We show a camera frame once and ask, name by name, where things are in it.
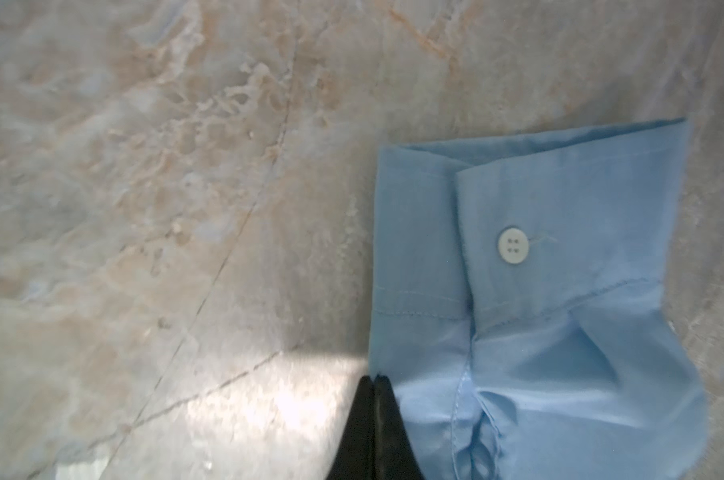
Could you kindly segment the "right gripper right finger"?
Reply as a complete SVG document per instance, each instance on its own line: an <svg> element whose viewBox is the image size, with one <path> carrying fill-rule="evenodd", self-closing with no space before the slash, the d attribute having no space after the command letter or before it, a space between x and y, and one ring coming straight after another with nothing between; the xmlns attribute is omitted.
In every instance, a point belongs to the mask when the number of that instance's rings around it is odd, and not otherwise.
<svg viewBox="0 0 724 480"><path fill-rule="evenodd" d="M374 380L374 472L382 480L424 480L388 377Z"/></svg>

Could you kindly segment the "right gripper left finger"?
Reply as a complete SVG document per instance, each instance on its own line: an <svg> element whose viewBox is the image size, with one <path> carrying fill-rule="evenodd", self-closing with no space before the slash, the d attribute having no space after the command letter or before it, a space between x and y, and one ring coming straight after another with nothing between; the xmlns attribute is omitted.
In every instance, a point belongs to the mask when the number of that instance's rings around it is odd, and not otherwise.
<svg viewBox="0 0 724 480"><path fill-rule="evenodd" d="M375 478L373 400L373 381L369 376L363 376L358 383L327 480Z"/></svg>

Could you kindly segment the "light blue long sleeve shirt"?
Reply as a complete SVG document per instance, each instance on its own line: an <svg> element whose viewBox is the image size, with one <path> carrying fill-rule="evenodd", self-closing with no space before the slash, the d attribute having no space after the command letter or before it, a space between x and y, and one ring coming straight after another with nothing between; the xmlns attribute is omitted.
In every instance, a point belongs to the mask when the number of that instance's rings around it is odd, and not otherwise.
<svg viewBox="0 0 724 480"><path fill-rule="evenodd" d="M703 382L663 314L685 119L383 148L370 369L428 479L678 479Z"/></svg>

